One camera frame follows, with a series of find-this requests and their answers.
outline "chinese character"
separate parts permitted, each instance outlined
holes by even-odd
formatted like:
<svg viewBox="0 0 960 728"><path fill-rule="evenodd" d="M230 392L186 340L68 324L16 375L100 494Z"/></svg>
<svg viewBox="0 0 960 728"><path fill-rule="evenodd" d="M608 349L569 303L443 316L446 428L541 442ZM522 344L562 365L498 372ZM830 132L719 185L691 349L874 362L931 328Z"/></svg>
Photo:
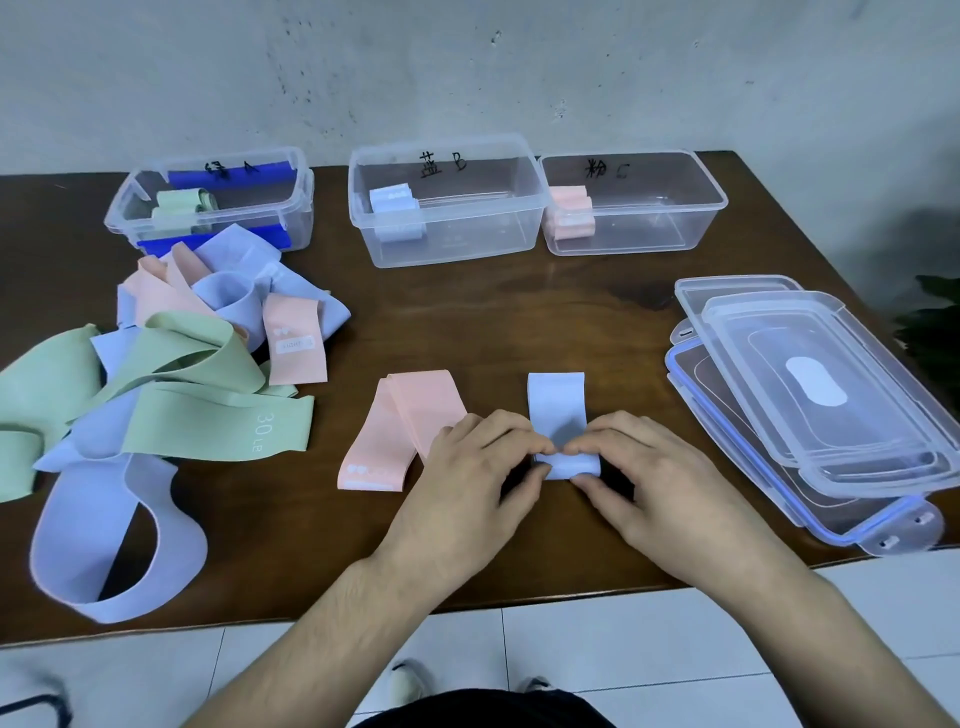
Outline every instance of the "chinese character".
<svg viewBox="0 0 960 728"><path fill-rule="evenodd" d="M214 177L219 177L221 180L230 179L230 171L219 161L207 162L204 165L204 169Z"/></svg>
<svg viewBox="0 0 960 728"><path fill-rule="evenodd" d="M603 177L607 174L607 163L603 159L591 158L588 160L587 179L591 177Z"/></svg>
<svg viewBox="0 0 960 728"><path fill-rule="evenodd" d="M421 179L424 177L432 177L433 175L443 172L442 169L437 169L437 162L433 160L432 152L424 152L420 155L420 158L423 160L423 169L420 170Z"/></svg>

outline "sneaker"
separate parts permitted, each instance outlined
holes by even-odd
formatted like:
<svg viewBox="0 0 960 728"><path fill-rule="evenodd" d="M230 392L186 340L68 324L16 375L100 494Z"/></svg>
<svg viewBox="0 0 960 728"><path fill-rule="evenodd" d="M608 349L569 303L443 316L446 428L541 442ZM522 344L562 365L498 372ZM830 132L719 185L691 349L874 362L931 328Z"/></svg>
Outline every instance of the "sneaker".
<svg viewBox="0 0 960 728"><path fill-rule="evenodd" d="M527 680L520 688L520 692L538 692L538 691L554 691L550 681L545 677L531 677Z"/></svg>
<svg viewBox="0 0 960 728"><path fill-rule="evenodd" d="M390 669L390 700L395 708L409 705L430 694L425 670L409 662L397 663Z"/></svg>

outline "gray wall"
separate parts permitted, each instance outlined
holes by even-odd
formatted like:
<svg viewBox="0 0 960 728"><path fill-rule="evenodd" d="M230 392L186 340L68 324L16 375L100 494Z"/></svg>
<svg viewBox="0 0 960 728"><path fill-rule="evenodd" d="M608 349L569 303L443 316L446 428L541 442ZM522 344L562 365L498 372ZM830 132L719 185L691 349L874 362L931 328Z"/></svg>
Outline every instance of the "gray wall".
<svg viewBox="0 0 960 728"><path fill-rule="evenodd" d="M960 275L958 81L956 0L10 2L0 173L508 130L734 149L890 312Z"/></svg>

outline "dark wood tabletop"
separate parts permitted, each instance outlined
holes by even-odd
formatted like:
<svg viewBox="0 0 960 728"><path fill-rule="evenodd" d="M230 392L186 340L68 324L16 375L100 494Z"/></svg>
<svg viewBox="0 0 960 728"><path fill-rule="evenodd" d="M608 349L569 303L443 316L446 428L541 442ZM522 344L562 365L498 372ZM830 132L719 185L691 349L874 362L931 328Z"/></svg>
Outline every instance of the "dark wood tabletop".
<svg viewBox="0 0 960 728"><path fill-rule="evenodd" d="M347 168L316 169L312 243L283 260L330 289L353 317L326 343L329 383L300 388L317 398L309 449L246 463L181 462L174 500L206 532L206 564L168 604L113 625L59 605L31 581L31 536L53 482L42 475L32 496L0 503L0 643L299 617L348 564L373 551L403 500L336 487L376 382L392 372L448 369L467 409L481 415L501 407L526 413L528 372L585 372L589 417L622 408L673 429L713 457L809 565L863 558L791 525L720 453L666 380L670 331L684 317L671 300L678 278L784 274L839 297L893 346L736 154L702 159L730 206L692 251L556 257L541 239L526 253L392 270L373 267L350 224ZM138 257L103 224L122 180L0 178L0 365L67 328L112 329L115 285ZM408 491L419 472L415 462ZM944 544L957 544L960 492L933 500L947 517ZM106 591L142 574L154 537L149 518L134 519ZM626 546L570 483L548 481L513 540L443 609L678 586Z"/></svg>

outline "white label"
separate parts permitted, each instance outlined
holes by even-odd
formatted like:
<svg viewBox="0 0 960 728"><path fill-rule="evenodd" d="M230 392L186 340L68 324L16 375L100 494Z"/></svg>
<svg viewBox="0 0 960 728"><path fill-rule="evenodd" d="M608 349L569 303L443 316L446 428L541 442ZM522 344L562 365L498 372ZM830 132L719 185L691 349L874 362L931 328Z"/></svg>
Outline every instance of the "white label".
<svg viewBox="0 0 960 728"><path fill-rule="evenodd" d="M786 369L814 404L839 407L847 403L847 393L830 376L827 367L816 359L811 359L809 356L793 356L786 360Z"/></svg>
<svg viewBox="0 0 960 728"><path fill-rule="evenodd" d="M296 352L308 352L311 349L316 348L317 344L313 340L313 336L295 336L292 339L280 339L276 342L274 349L276 353L296 353Z"/></svg>

